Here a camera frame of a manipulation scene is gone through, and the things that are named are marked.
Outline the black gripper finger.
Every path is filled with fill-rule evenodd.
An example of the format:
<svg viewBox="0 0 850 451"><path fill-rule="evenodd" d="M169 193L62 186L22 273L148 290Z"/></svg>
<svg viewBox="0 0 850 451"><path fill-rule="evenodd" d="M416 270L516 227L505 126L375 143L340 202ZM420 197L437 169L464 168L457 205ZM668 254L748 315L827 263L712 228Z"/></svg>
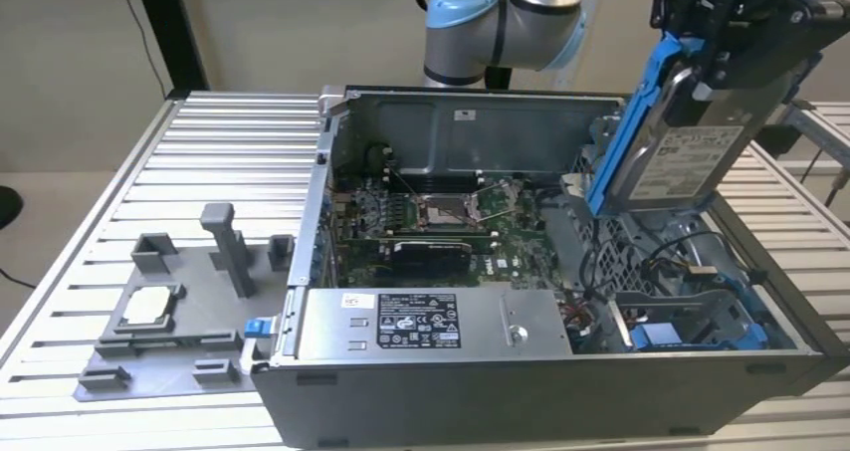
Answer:
<svg viewBox="0 0 850 451"><path fill-rule="evenodd" d="M701 0L652 0L652 28L677 38L708 39L708 8Z"/></svg>
<svg viewBox="0 0 850 451"><path fill-rule="evenodd" d="M847 0L707 0L695 59L712 90L764 86L848 34Z"/></svg>

